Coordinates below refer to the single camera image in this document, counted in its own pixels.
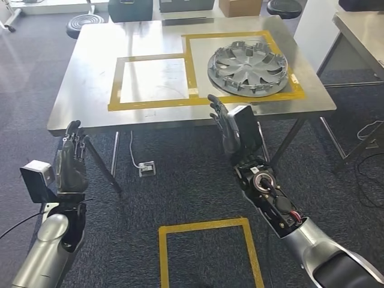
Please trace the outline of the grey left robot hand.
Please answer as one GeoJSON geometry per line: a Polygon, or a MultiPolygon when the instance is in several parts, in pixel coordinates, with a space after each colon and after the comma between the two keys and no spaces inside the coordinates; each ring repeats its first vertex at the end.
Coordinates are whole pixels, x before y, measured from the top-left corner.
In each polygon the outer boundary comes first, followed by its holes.
{"type": "Polygon", "coordinates": [[[84,135],[81,121],[70,122],[57,153],[56,183],[59,193],[83,193],[88,186],[84,135]]]}

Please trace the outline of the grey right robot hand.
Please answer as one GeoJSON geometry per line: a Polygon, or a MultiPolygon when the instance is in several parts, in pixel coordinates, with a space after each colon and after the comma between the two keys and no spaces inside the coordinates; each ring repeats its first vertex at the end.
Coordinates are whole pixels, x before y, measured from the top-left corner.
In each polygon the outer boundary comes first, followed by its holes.
{"type": "Polygon", "coordinates": [[[210,113],[210,117],[213,118],[221,132],[225,152],[227,155],[234,155],[238,152],[240,150],[240,138],[231,126],[228,109],[215,95],[208,94],[207,99],[210,102],[210,108],[214,111],[210,113]]]}

